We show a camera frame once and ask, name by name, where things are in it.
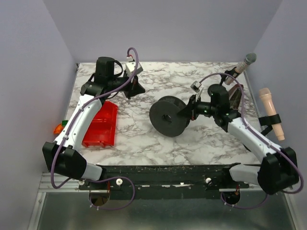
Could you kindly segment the black filament spool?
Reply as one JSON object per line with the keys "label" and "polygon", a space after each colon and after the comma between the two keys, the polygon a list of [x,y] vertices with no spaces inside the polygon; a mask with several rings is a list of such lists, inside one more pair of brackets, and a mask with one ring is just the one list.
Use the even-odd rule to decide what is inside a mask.
{"label": "black filament spool", "polygon": [[164,96],[154,103],[149,111],[149,118],[153,127],[162,135],[177,137],[183,133],[190,120],[179,116],[178,112],[186,104],[177,97]]}

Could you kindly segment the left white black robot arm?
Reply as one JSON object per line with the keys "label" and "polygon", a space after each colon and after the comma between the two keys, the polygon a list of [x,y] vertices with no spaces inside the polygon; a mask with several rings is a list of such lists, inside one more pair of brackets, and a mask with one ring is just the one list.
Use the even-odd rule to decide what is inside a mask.
{"label": "left white black robot arm", "polygon": [[137,77],[143,71],[141,64],[132,56],[128,56],[127,60],[124,66],[120,66],[121,72],[115,74],[115,65],[120,64],[117,60],[111,57],[98,58],[95,72],[81,87],[77,106],[68,123],[53,142],[46,142],[42,147],[50,172],[77,180],[102,179],[103,169],[88,163],[79,149],[94,116],[110,94],[124,92],[129,99],[145,92]]}

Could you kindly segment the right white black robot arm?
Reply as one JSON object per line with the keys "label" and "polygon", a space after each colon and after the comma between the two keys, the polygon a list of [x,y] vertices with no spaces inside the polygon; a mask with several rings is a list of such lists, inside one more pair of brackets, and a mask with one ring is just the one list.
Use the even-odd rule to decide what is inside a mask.
{"label": "right white black robot arm", "polygon": [[200,82],[193,82],[191,88],[195,94],[178,115],[185,122],[194,120],[199,115],[213,117],[219,127],[239,139],[260,162],[259,167],[244,164],[230,166],[228,173],[233,181],[259,185],[269,195],[302,182],[295,151],[271,142],[249,125],[243,118],[243,113],[231,109],[228,91],[224,86],[213,84],[209,87],[210,102],[201,101]]}

